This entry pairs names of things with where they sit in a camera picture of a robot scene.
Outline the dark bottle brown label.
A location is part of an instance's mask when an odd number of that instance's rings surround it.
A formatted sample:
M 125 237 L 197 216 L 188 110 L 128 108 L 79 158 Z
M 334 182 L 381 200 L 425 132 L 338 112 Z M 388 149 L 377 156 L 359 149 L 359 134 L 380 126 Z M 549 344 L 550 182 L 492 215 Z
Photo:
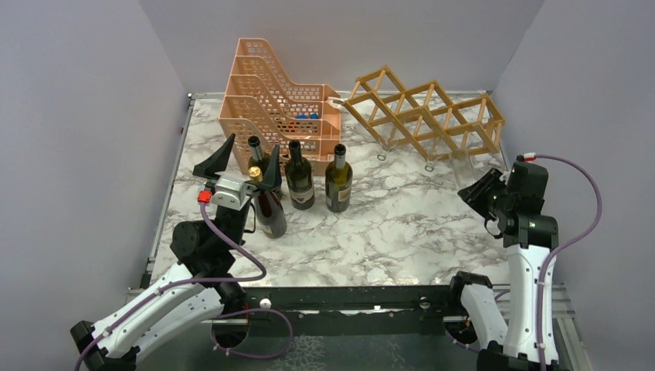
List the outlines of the dark bottle brown label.
M 270 163 L 270 154 L 263 150 L 263 147 L 261 146 L 260 143 L 260 138 L 256 135 L 251 135 L 248 138 L 248 146 L 251 151 L 251 156 L 249 157 L 248 160 L 248 167 L 249 168 L 252 168 L 254 166 L 259 167 L 260 171 L 262 172 L 262 175 L 264 175 Z M 280 173 L 277 174 L 277 179 L 280 180 L 280 184 L 278 187 L 276 187 L 273 190 L 273 194 L 275 194 L 279 200 L 282 200 L 283 198 L 283 192 L 281 189 L 282 177 L 281 177 L 281 169 L 279 163 L 277 164 L 277 168 L 278 170 L 280 170 Z

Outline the dark green wine bottle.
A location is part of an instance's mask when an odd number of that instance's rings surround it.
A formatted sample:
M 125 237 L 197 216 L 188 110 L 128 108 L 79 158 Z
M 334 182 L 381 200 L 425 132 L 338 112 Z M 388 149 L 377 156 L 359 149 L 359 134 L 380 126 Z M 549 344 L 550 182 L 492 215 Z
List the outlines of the dark green wine bottle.
M 295 209 L 310 209 L 315 201 L 313 170 L 311 163 L 301 153 L 301 143 L 292 140 L 288 144 L 290 158 L 284 171 L 292 206 Z

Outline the red bottle gold cap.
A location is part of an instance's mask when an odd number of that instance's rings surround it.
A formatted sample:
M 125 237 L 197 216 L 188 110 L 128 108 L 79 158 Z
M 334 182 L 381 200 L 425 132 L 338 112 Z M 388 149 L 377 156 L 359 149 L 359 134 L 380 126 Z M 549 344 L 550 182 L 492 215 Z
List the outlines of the red bottle gold cap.
M 249 167 L 249 177 L 251 183 L 257 187 L 253 193 L 253 202 L 260 229 L 271 239 L 282 237 L 287 231 L 287 221 L 280 197 L 276 194 L 276 191 L 281 188 L 280 170 L 276 170 L 274 187 L 271 190 L 260 189 L 260 183 L 264 180 L 264 172 L 259 166 Z

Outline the green bottle silver cap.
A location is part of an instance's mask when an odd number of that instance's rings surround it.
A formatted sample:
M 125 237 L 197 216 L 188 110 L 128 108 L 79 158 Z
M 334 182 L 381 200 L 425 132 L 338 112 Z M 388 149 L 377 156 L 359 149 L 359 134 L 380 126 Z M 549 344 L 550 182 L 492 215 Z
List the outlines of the green bottle silver cap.
M 347 148 L 343 144 L 334 147 L 334 160 L 325 170 L 327 207 L 333 213 L 344 212 L 350 205 L 353 170 L 346 161 Z

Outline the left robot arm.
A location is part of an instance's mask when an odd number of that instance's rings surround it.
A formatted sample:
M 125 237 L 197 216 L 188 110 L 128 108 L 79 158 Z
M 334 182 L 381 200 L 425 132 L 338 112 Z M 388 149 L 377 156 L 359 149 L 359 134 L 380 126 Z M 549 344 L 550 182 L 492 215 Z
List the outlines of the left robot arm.
M 243 247 L 250 202 L 280 184 L 280 170 L 259 182 L 223 173 L 236 136 L 193 168 L 206 180 L 198 194 L 200 220 L 178 223 L 171 250 L 176 263 L 113 314 L 75 324 L 70 334 L 80 353 L 74 369 L 134 370 L 151 351 L 182 330 L 212 316 L 247 314 L 243 282 L 267 275 L 262 262 Z

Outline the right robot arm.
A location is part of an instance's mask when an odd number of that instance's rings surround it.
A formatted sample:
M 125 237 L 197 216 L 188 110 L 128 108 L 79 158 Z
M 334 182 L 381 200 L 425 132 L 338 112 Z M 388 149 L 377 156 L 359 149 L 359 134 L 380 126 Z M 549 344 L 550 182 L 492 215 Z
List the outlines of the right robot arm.
M 480 274 L 460 271 L 446 293 L 446 306 L 472 322 L 479 352 L 478 370 L 557 370 L 552 335 L 551 274 L 558 246 L 555 218 L 542 214 L 546 168 L 516 161 L 507 178 L 491 169 L 458 196 L 485 222 L 497 223 L 510 271 L 510 311 L 497 306 L 494 286 Z

